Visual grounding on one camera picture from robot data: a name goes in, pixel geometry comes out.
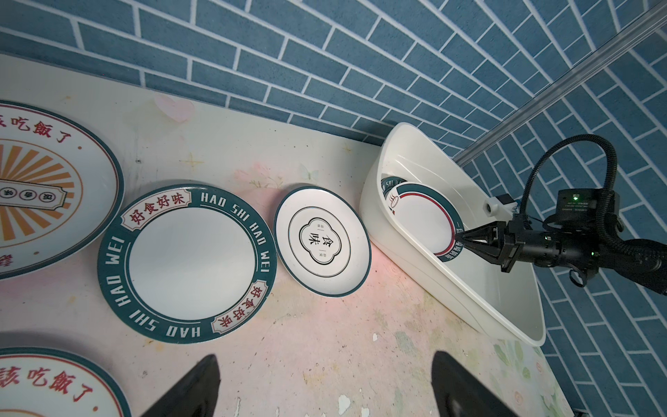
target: plate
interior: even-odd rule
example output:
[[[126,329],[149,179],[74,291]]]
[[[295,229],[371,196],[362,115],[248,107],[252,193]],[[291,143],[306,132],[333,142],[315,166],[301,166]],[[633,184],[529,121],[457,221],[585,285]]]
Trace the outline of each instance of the plate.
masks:
[[[273,235],[290,274],[321,296],[358,290],[371,268],[366,228],[331,191],[307,185],[287,194],[275,213]]]
[[[120,165],[97,136],[50,111],[0,101],[0,280],[80,250],[122,200]]]
[[[45,348],[0,349],[0,417],[129,417],[113,378],[87,359]]]
[[[464,230],[461,216],[436,189],[416,182],[400,183],[385,197],[389,208],[419,242],[443,262],[456,258],[463,244],[455,240]]]
[[[266,300],[277,256],[269,227],[245,201],[208,185],[159,188],[113,220],[97,258],[111,309],[167,343],[216,339]]]

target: white plastic tub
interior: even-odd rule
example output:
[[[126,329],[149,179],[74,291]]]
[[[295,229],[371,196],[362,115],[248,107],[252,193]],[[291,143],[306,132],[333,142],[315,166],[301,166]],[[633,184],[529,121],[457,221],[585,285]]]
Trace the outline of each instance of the white plastic tub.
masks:
[[[360,214],[371,241],[477,331],[541,346],[546,331],[532,265],[517,262],[506,274],[466,249],[441,262],[396,221],[386,205],[380,180],[392,175],[440,191],[467,230],[495,220],[482,211],[486,194],[478,185],[419,129],[399,123],[382,145],[362,192]]]

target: orange sunburst pattern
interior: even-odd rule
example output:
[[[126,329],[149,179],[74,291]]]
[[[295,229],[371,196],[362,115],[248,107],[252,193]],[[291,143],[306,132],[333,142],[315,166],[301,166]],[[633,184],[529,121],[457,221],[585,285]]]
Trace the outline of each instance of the orange sunburst pattern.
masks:
[[[60,187],[65,193],[65,199],[60,207],[45,210],[21,207],[20,204],[2,201],[0,198],[0,247],[38,238],[47,233],[46,229],[52,229],[51,226],[66,222],[73,213],[70,210],[72,203],[80,193],[78,175],[58,155],[29,143],[13,145],[2,142],[0,180],[17,181],[28,186],[33,184]]]

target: blue brick wall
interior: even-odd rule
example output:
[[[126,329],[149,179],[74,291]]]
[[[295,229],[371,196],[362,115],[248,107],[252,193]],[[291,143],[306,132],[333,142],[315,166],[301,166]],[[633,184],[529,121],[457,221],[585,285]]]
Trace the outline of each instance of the blue brick wall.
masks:
[[[653,3],[0,0],[0,52],[377,145],[407,121],[454,156]]]
[[[478,156],[464,167],[466,173],[488,194],[521,197],[533,164],[549,147],[596,133],[618,154],[615,189],[627,227],[623,237],[667,243],[665,29]],[[605,170],[596,145],[559,151],[538,174],[529,212],[546,218],[559,189],[600,187]],[[595,417],[664,416],[667,298],[612,270],[603,270],[584,289],[570,283],[565,268],[536,273],[548,331],[543,351],[570,405]]]

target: tabletop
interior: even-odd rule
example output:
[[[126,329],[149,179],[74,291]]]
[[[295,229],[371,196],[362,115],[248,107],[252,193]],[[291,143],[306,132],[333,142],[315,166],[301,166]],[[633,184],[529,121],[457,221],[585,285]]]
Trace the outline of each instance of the tabletop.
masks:
[[[328,188],[358,208],[380,148],[0,55],[0,99],[54,111],[98,135],[125,176],[125,203],[194,181],[230,191],[269,225],[287,188]],[[365,284],[343,298],[301,287],[281,265],[261,310],[200,344],[128,328],[99,290],[99,239],[30,274],[0,281],[0,347],[84,356],[122,387],[140,415],[206,354],[221,384],[215,417],[438,415],[436,350],[449,352],[520,416],[571,416],[539,348],[477,333],[375,246]]]

